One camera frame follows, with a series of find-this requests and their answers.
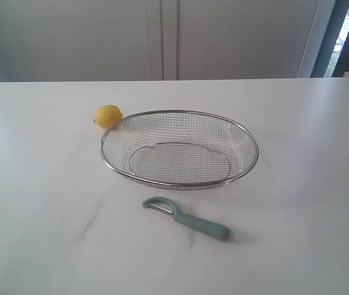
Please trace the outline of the yellow lemon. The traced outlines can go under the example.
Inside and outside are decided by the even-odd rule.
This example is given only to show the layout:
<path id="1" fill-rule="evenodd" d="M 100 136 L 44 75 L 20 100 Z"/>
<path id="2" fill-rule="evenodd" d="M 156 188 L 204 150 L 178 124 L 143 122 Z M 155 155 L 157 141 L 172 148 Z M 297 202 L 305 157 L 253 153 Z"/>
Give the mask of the yellow lemon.
<path id="1" fill-rule="evenodd" d="M 123 114 L 117 106 L 105 105 L 97 110 L 93 121 L 98 126 L 108 129 L 122 118 Z"/>

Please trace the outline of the teal handled peeler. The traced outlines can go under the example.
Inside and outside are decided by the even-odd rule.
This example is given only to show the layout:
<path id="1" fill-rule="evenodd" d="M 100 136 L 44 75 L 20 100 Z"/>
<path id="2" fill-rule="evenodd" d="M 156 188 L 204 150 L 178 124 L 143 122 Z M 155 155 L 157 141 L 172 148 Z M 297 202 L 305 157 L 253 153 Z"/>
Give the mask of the teal handled peeler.
<path id="1" fill-rule="evenodd" d="M 230 238 L 230 229 L 227 226 L 185 214 L 176 202 L 166 197 L 151 197 L 143 201 L 142 206 L 171 216 L 175 222 L 216 240 L 227 241 Z"/>

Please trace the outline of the white cabinet doors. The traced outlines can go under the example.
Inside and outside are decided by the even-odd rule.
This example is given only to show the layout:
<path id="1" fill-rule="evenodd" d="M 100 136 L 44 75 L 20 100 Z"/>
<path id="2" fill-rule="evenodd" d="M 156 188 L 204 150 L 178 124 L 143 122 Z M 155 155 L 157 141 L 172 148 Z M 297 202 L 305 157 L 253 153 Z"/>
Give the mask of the white cabinet doors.
<path id="1" fill-rule="evenodd" d="M 319 1 L 0 1 L 0 82 L 297 77 Z"/>

